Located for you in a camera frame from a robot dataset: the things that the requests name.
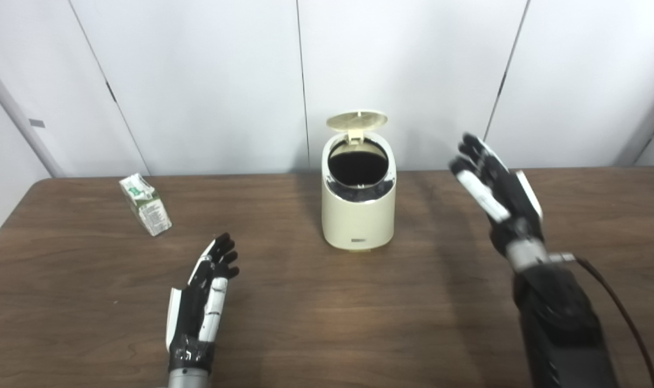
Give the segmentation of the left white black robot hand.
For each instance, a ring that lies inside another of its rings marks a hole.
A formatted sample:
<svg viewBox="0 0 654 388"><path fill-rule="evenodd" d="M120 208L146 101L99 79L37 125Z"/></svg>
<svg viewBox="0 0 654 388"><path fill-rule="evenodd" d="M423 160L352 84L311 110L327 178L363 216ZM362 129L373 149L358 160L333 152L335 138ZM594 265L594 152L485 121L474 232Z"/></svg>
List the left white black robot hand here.
<svg viewBox="0 0 654 388"><path fill-rule="evenodd" d="M201 369L211 373L217 331L230 279L239 274L229 233L216 236L197 259L184 289L170 290L165 328L169 372Z"/></svg>

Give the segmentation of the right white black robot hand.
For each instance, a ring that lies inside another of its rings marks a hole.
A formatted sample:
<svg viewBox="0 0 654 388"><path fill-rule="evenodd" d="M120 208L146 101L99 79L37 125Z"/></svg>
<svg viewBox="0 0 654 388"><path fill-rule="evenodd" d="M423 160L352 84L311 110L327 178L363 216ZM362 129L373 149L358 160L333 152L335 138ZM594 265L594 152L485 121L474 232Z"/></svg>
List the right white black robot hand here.
<svg viewBox="0 0 654 388"><path fill-rule="evenodd" d="M456 180L479 204L490 223L490 241L503 256L511 243L544 241L543 211L523 171L509 170L479 137L465 133L450 162Z"/></svg>

